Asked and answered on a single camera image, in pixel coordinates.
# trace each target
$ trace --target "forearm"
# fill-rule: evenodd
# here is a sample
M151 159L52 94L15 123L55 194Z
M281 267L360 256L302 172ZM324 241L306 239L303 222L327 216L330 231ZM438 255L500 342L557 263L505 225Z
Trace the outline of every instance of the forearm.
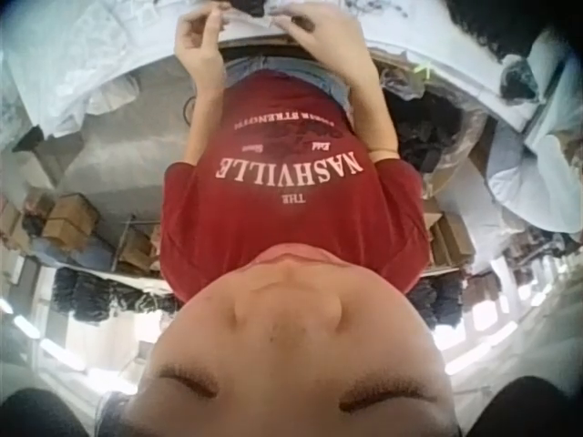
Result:
M222 117L223 94L197 96L192 112L189 139L183 161L196 166L209 144L210 137L219 127Z
M366 84L353 86L350 100L354 132L368 147L373 161L399 158L397 134L378 82L369 80Z

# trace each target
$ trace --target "ceiling light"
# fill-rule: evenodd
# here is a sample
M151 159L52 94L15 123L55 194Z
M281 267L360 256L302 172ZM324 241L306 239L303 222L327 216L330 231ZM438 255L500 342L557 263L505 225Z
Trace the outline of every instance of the ceiling light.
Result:
M500 301L500 309L505 314L510 314L510 305L508 304L508 298L506 296L501 295L498 300Z
M30 321L22 316L16 316L14 319L14 324L30 339L38 340L40 339L40 332L35 328Z
M14 310L12 309L12 307L10 306L10 304L2 298L0 298L0 310L5 312L6 314L14 314L15 313Z
M85 369L85 363L79 357L61 348L51 340L42 339L40 347L74 371L83 371Z
M449 325L437 325L433 332L435 346L440 351L453 348L465 340L464 323L460 322L455 328Z
M121 391L133 395L138 392L138 386L118 376L117 371L90 369L87 373L86 384L99 394L105 394L108 391Z
M492 300L479 302L472 308L476 330L487 330L498 320L496 304Z
M518 287L518 297L520 300L527 300L532 294L530 284L521 285Z
M540 307L540 305L545 301L546 298L547 298L547 295L545 293L538 293L530 301L530 306L531 307Z
M462 371L466 367L474 364L476 361L484 358L492 349L489 343L482 343L472 350L460 355L455 360L452 360L445 365L445 373L453 376Z

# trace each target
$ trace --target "denim shorts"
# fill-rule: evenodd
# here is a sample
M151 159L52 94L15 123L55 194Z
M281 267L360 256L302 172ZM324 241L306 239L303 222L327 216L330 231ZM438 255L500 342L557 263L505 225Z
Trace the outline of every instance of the denim shorts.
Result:
M252 56L230 61L226 67L227 87L259 70L273 70L317 86L350 113L348 87L338 76L313 61L293 57Z

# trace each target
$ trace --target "lips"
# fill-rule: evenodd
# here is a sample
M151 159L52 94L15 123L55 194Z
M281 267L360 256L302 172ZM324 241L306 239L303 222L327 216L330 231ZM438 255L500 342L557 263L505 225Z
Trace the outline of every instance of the lips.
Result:
M272 264L286 259L294 259L299 262L322 262L337 266L346 266L348 264L324 249L297 243L273 246L263 251L251 264Z

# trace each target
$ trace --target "hand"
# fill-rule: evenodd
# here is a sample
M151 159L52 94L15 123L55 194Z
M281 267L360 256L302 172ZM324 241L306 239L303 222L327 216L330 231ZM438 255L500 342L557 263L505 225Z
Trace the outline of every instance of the hand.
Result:
M176 29L174 53L197 86L197 94L216 95L225 87L225 63L219 52L219 33L227 21L227 2L210 2L182 16Z
M272 21L348 86L373 80L378 73L358 20L327 3L289 4L276 9ZM311 22L306 30L302 21Z

